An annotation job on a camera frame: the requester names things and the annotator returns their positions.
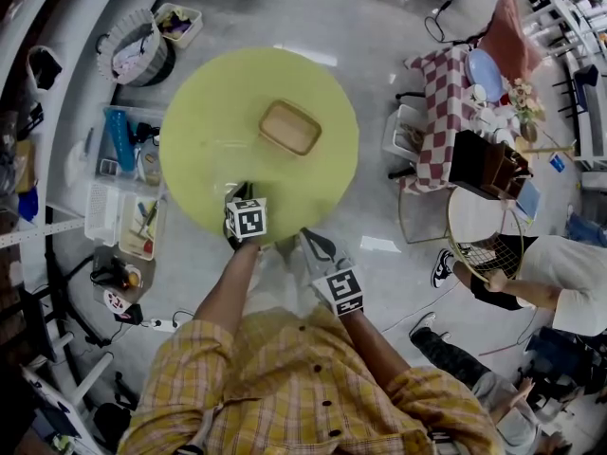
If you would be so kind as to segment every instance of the gray floor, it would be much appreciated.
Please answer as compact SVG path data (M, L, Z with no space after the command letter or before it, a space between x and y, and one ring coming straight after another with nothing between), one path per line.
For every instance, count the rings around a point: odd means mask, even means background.
M448 39L463 38L483 28L496 0L458 0L441 16ZM245 46L283 46L325 62L343 86L357 113L360 129L359 166L348 191L335 211L321 225L339 234L361 266L366 286L365 312L378 329L412 364L427 361L409 342L407 334L424 313L438 314L437 330L450 331L451 342L474 355L516 343L534 316L532 310L509 313L474 300L456 280L440 289L430 285L436 254L446 242L408 245L398 222L398 187L386 179L388 170L402 165L383 153L380 141L386 118L396 104L394 94L420 90L415 72L401 66L404 58L440 48L424 28L424 17L439 6L436 0L159 0L200 9L204 27L185 51L178 51L169 79L150 88L124 88L118 103L164 109L176 89L209 59ZM573 133L556 110L562 106L551 84L560 72L546 61L534 75L547 108L544 130L559 143L569 143ZM420 107L423 102L411 101ZM541 134L540 145L551 142ZM569 202L579 205L579 176L566 161L557 173L546 155L536 157L535 183L542 191L540 215L530 233L557 233L564 229ZM423 199L407 197L407 206L418 218L432 206ZM423 236L422 230L416 233ZM91 249L78 233L64 233L55 240L65 267L75 264ZM231 251L223 238L215 237L188 219L169 202L163 245L157 258L156 279L141 301L147 319L169 319L177 309L192 311L218 279ZM85 270L71 284L74 303L89 322L105 336L117 329L111 314L94 302ZM549 321L540 311L533 327ZM109 350L114 367L140 390L144 376L166 334L125 328ZM76 353L85 352L82 335ZM482 357L491 369L514 377L524 362L523 347ZM99 359L101 352L86 353L83 365Z

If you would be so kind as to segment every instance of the white marker cube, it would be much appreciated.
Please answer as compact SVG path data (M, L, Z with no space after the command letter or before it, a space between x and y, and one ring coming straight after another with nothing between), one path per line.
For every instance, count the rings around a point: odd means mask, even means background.
M343 269L312 282L336 316L362 308L362 286L357 266Z
M266 199L228 202L226 226L238 239L267 233Z

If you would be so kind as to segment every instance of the power strip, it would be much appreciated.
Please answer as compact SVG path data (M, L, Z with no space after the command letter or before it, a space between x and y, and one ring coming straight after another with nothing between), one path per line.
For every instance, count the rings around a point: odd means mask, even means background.
M160 332L175 332L181 327L181 322L178 320L162 320L160 318L150 319L150 327Z

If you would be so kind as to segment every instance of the black sneaker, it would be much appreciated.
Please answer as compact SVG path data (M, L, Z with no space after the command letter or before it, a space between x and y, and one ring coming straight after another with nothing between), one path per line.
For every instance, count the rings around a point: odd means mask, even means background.
M436 264L434 265L431 279L431 283L434 288L439 288L440 285L443 284L443 282L451 274L451 270L447 266L447 259L452 258L452 256L453 253L451 253L448 249L441 249L440 253L438 253L438 258L436 259Z

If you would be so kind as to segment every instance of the pink pillow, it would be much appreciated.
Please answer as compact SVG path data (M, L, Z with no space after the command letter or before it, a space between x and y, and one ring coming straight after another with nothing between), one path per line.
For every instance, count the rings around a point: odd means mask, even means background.
M542 61L536 47L523 34L517 0L497 1L493 20L479 48L493 58L510 82L517 78L529 81Z

